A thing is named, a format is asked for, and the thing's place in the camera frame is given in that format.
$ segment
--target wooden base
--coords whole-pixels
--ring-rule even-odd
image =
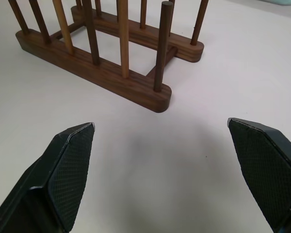
[[[90,53],[73,47],[74,55],[72,56],[68,53],[64,42],[57,39],[45,45],[41,33],[35,30],[30,30],[28,35],[19,31],[16,37],[23,50],[145,108],[161,113],[169,106],[170,87],[163,84],[161,92],[154,92],[152,78],[130,70],[129,78],[123,79],[121,66],[102,58],[100,58],[100,65],[95,66],[92,64]]]
[[[83,13],[77,6],[72,7],[71,12],[75,22],[84,21]],[[93,17],[96,30],[119,37],[117,16],[102,12],[98,17],[96,10],[93,9]],[[148,25],[145,29],[140,29],[140,23],[129,20],[129,41],[157,50],[158,40],[159,29]],[[204,44],[197,42],[197,45],[193,46],[190,43],[191,39],[170,33],[168,46],[177,47],[176,57],[189,62],[198,62],[203,53]]]

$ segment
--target white tabletop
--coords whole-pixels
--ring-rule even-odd
[[[101,0],[116,13],[115,0]],[[65,0],[68,23],[73,0]],[[38,30],[28,1],[18,0]],[[50,33],[51,0],[39,0]],[[177,0],[172,32],[191,37],[199,1]],[[159,25],[161,1],[148,0]],[[138,21],[140,1],[129,1]],[[210,0],[202,59],[174,58],[163,82],[169,109],[156,114],[27,52],[7,0],[0,0],[0,205],[25,169],[66,128],[94,122],[87,186],[72,232],[270,233],[252,197],[226,126],[228,117],[280,129],[291,140],[291,6]],[[85,30],[75,46],[89,51]],[[120,63],[119,39],[98,32],[101,57]],[[130,68],[147,74],[156,53],[129,44]]]

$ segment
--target light wooden peg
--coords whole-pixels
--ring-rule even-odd
[[[74,53],[74,50],[73,50],[71,35],[68,28],[62,0],[53,0],[53,4],[54,4],[55,12],[58,18],[60,29],[62,30],[65,45],[67,47],[68,52],[72,55]]]
[[[175,9],[175,0],[169,0],[169,1],[173,3],[173,10],[172,10],[171,16],[170,16],[170,28],[169,28],[169,36],[170,36],[171,25],[173,23],[173,16],[174,16],[174,9]]]

